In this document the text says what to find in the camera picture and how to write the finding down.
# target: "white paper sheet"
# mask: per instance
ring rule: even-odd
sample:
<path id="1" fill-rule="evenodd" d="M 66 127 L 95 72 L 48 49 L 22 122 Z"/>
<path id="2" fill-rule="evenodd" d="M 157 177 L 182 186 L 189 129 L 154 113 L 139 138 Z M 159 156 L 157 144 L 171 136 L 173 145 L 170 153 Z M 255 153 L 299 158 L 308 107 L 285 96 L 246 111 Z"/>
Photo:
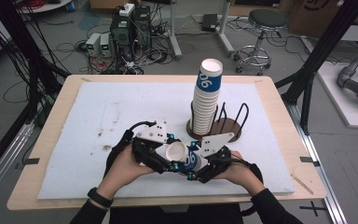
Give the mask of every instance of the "white paper sheet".
<path id="1" fill-rule="evenodd" d="M 64 124 L 60 139 L 48 163 L 39 199 L 87 198 L 98 186 L 105 161 L 126 129 L 149 120 L 166 120 L 168 133 L 189 144 L 186 123 L 191 117 L 194 84 L 189 83 L 84 83 Z M 242 103 L 250 108 L 241 138 L 227 144 L 261 169 L 266 186 L 274 193 L 294 192 L 291 177 L 282 159 L 264 108 L 253 84 L 222 84 L 219 108 L 226 102 L 227 116 L 236 118 Z M 243 121 L 242 110 L 239 122 Z M 158 149 L 164 154 L 166 147 Z M 181 195 L 245 194 L 226 180 L 207 184 L 187 181 L 173 173 L 145 175 L 116 197 L 159 197 Z"/>

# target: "black strap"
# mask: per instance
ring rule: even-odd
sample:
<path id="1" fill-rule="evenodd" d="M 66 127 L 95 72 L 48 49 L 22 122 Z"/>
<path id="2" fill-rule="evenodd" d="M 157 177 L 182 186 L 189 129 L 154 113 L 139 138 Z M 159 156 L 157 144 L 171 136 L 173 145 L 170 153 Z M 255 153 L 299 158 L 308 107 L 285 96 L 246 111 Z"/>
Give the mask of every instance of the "black strap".
<path id="1" fill-rule="evenodd" d="M 105 199 L 103 196 L 97 193 L 97 188 L 91 189 L 87 194 L 87 196 L 89 196 L 89 198 L 91 198 L 94 202 L 102 205 L 103 207 L 110 207 L 110 205 L 112 205 L 113 203 L 113 199 L 112 200 Z"/>

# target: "stool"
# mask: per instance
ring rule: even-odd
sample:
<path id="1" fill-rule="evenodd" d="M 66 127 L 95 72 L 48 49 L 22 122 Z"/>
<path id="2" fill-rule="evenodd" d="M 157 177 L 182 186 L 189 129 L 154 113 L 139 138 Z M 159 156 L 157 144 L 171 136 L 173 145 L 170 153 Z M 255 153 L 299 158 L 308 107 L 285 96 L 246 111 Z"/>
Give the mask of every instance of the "stool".
<path id="1" fill-rule="evenodd" d="M 257 75 L 261 76 L 263 75 L 263 67 L 269 68 L 271 66 L 271 56 L 264 49 L 260 48 L 264 34 L 269 31 L 278 33 L 286 25 L 286 18 L 276 11 L 255 9 L 249 13 L 248 21 L 256 29 L 261 30 L 261 34 L 254 46 L 245 46 L 235 52 L 234 61 L 238 61 L 235 71 L 241 73 L 241 65 L 248 63 L 253 66 L 259 66 L 260 71 Z"/>

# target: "wooden table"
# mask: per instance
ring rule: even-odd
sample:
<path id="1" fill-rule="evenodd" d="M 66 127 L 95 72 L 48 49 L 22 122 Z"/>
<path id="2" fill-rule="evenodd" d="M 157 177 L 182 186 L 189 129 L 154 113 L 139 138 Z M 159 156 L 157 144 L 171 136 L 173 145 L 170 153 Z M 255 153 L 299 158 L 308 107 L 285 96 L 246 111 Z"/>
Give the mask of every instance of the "wooden table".
<path id="1" fill-rule="evenodd" d="M 91 76 L 72 75 L 62 87 L 48 120 L 35 143 L 30 158 L 40 158 L 38 164 L 26 165 L 7 202 L 10 210 L 81 207 L 85 200 L 38 200 L 48 160 L 55 147 L 66 118 L 84 82 L 190 82 L 197 76 Z M 301 162 L 300 157 L 309 154 L 297 133 L 281 96 L 269 77 L 223 76 L 223 83 L 255 84 L 260 99 L 281 149 L 283 159 L 295 185 L 295 192 L 276 195 L 279 200 L 312 200 L 326 196 L 324 185 L 312 162 Z M 159 197 L 142 199 L 117 199 L 113 206 L 173 205 L 199 203 L 250 202 L 248 196 Z"/>

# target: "gray floor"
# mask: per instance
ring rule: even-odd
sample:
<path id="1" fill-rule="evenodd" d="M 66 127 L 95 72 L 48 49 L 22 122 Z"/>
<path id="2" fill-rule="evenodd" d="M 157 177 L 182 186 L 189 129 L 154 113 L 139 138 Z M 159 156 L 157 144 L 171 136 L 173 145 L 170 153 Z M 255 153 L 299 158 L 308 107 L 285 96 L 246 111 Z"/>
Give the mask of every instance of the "gray floor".
<path id="1" fill-rule="evenodd" d="M 101 25 L 89 30 L 96 24 L 109 24 L 110 15 L 94 14 L 89 12 L 87 7 L 82 7 L 74 13 L 68 13 L 64 10 L 54 10 L 38 15 L 38 19 L 47 22 L 65 22 L 73 21 L 65 25 L 47 25 L 41 24 L 41 29 L 52 49 L 56 49 L 61 43 L 72 43 L 86 39 L 86 36 L 92 32 L 108 31 L 107 25 Z M 178 33 L 199 32 L 197 24 L 191 21 L 189 17 L 183 17 L 177 20 L 180 27 L 186 24 Z M 283 39 L 291 35 L 282 31 Z M 227 28 L 227 37 L 234 49 L 244 45 L 252 45 L 256 41 L 256 36 L 246 31 L 233 31 Z M 168 75 L 195 75 L 197 74 L 200 62 L 205 58 L 215 58 L 220 60 L 224 65 L 224 75 L 237 75 L 235 73 L 236 64 L 229 59 L 225 50 L 221 47 L 215 35 L 198 35 L 178 37 L 179 45 L 184 53 L 180 61 L 173 61 L 169 64 L 153 64 L 145 68 L 146 74 L 168 74 Z M 340 43 L 332 53 L 329 60 L 332 62 L 337 59 L 353 58 L 358 55 L 358 48 L 354 47 L 355 43 Z M 68 49 L 68 45 L 61 45 L 60 49 Z M 271 77 L 274 81 L 281 80 L 284 77 L 296 72 L 307 53 L 304 46 L 298 39 L 288 38 L 286 48 L 274 47 L 267 41 L 263 43 L 272 56 L 272 66 L 266 70 L 264 75 Z M 57 57 L 62 59 L 62 64 L 72 74 L 85 74 L 82 67 L 86 66 L 84 57 L 76 52 L 59 52 L 55 51 Z M 257 69 L 253 67 L 244 67 L 241 76 L 255 75 Z M 6 133 L 7 129 L 13 123 L 15 118 L 20 114 L 25 103 L 11 104 L 3 99 L 3 95 L 10 86 L 20 82 L 21 79 L 16 76 L 14 67 L 4 52 L 0 53 L 0 139 Z M 24 85 L 17 85 L 7 93 L 8 101 L 22 101 L 25 99 Z M 60 209 L 60 210 L 40 210 L 40 211 L 9 211 L 6 207 L 7 199 L 13 190 L 21 169 L 15 169 L 16 163 L 21 161 L 25 149 L 34 141 L 36 134 L 40 130 L 35 130 L 33 137 L 20 156 L 13 163 L 12 168 L 0 183 L 0 223 L 67 223 L 76 213 L 77 209 Z M 358 223 L 358 129 L 347 128 L 338 114 L 332 101 L 328 97 L 324 87 L 318 78 L 315 78 L 312 93 L 311 110 L 310 110 L 310 136 L 317 148 L 321 162 L 330 180 L 330 183 L 337 195 L 337 199 L 344 212 L 348 223 Z M 327 212 L 323 210 L 314 211 L 309 209 L 300 209 L 299 206 L 310 206 L 310 201 L 282 202 L 282 204 L 295 216 L 303 220 L 304 223 L 330 223 Z M 324 207 L 322 201 L 315 201 L 315 206 Z M 244 223 L 260 223 L 257 215 L 246 217 Z"/>

